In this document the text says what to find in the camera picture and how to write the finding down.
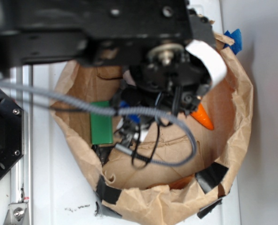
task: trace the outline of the bolt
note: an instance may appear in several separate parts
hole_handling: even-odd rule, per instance
[[[163,51],[158,56],[163,66],[169,66],[171,64],[173,57],[174,54],[172,51]]]
[[[103,64],[103,61],[94,62],[94,65],[97,66],[97,67],[101,66],[102,64]]]
[[[169,6],[165,6],[163,9],[162,9],[162,13],[165,17],[167,18],[170,18],[173,16],[173,10],[171,7]]]
[[[102,46],[103,46],[103,47],[106,47],[106,48],[107,48],[107,47],[110,47],[112,44],[113,44],[112,41],[103,41],[103,42],[102,42]]]
[[[14,109],[12,112],[13,112],[13,114],[16,115],[16,116],[18,116],[18,115],[21,114],[21,111],[20,111],[19,109]]]
[[[185,101],[186,103],[190,103],[190,102],[192,101],[191,95],[186,95],[186,96],[184,97],[184,101]]]
[[[147,68],[148,68],[148,69],[153,69],[153,68],[154,68],[154,64],[153,64],[153,63],[149,64],[149,65],[147,66]]]
[[[111,9],[110,13],[113,17],[119,17],[119,15],[120,15],[120,11],[118,8]]]
[[[200,21],[203,22],[203,23],[209,22],[208,18],[206,18],[204,16],[200,18]]]
[[[22,208],[17,208],[13,211],[13,215],[15,218],[22,217],[24,215],[25,211]]]

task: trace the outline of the black metal bracket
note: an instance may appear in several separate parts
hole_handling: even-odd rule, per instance
[[[23,110],[0,89],[0,180],[23,156]]]

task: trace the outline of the crumpled paper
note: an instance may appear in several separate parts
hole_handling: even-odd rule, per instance
[[[196,157],[181,167],[149,164],[143,170],[135,170],[131,158],[117,150],[111,152],[109,162],[102,167],[91,150],[89,115],[52,112],[92,189],[96,190],[100,175],[105,177],[109,186],[122,189],[116,204],[102,203],[124,219],[143,225],[174,225],[229,193],[248,149],[253,86],[230,48],[221,48],[224,43],[231,44],[232,40],[223,35],[215,34],[215,37],[217,50],[228,67],[226,78],[202,100],[215,129],[207,130],[190,116],[179,115],[191,128],[198,143]],[[62,72],[56,91],[88,102],[109,100],[119,87],[120,71],[119,67],[82,68],[75,61],[70,61]],[[53,106],[67,107],[60,102],[53,103]],[[113,129],[119,120],[113,119]],[[152,125],[139,152],[148,154],[155,138],[156,126]],[[185,158],[190,151],[190,143],[179,128],[161,128],[154,158],[175,162]],[[205,169],[214,161],[229,170],[221,184],[207,194],[204,194],[195,178],[182,190],[170,190],[168,185],[146,189],[152,184],[179,180]]]

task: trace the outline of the blue tape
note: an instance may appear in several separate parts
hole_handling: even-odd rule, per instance
[[[230,47],[233,51],[233,53],[236,55],[238,52],[240,52],[243,49],[242,46],[242,35],[240,29],[236,29],[233,33],[230,33],[229,31],[226,31],[224,33],[225,36],[228,36],[234,40],[234,44],[232,46],[229,46],[228,44],[224,45],[224,48]]]

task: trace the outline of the green block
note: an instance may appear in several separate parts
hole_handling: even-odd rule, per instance
[[[109,107],[109,101],[92,102],[99,107]],[[94,113],[90,114],[91,122],[91,143],[92,144],[111,144],[113,143],[112,117],[101,116]]]

